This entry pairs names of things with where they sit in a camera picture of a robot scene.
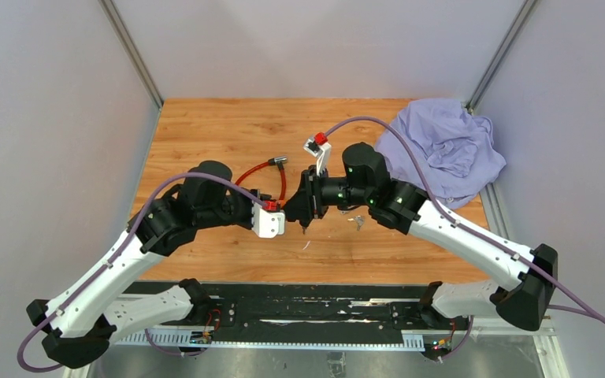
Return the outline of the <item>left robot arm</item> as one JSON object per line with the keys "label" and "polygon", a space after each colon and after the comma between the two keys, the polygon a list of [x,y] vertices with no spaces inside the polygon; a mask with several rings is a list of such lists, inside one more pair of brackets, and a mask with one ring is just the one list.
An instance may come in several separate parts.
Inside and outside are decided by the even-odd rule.
{"label": "left robot arm", "polygon": [[78,369],[99,359],[125,336],[158,324],[211,322],[211,300],[195,279],[126,305],[117,302],[142,274],[207,228],[252,229],[266,208],[255,190],[232,181],[231,170],[204,161],[161,183],[114,245],[70,288],[27,308],[52,369]]}

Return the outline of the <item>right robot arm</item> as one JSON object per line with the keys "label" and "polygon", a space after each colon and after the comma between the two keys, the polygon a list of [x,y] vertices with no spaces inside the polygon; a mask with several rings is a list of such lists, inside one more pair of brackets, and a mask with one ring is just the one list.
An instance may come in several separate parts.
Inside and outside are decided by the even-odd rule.
{"label": "right robot arm", "polygon": [[366,143],[342,153],[344,177],[328,174],[329,143],[308,139],[304,149],[317,161],[302,172],[298,190],[284,205],[288,221],[306,228],[331,206],[366,206],[379,225],[434,243],[488,274],[488,280],[476,283],[430,283],[418,307],[425,326],[438,328],[456,317],[498,316],[522,330],[540,328],[555,290],[543,276],[557,275],[555,249],[514,243],[445,206],[436,207],[421,188],[391,178],[384,156]]}

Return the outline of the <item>orange black padlock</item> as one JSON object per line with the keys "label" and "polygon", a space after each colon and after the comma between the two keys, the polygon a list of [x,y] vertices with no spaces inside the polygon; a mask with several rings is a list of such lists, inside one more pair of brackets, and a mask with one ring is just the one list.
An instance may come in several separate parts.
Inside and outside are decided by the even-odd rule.
{"label": "orange black padlock", "polygon": [[278,198],[275,201],[275,203],[276,203],[277,209],[282,209],[283,206],[286,204],[286,199],[285,198]]}

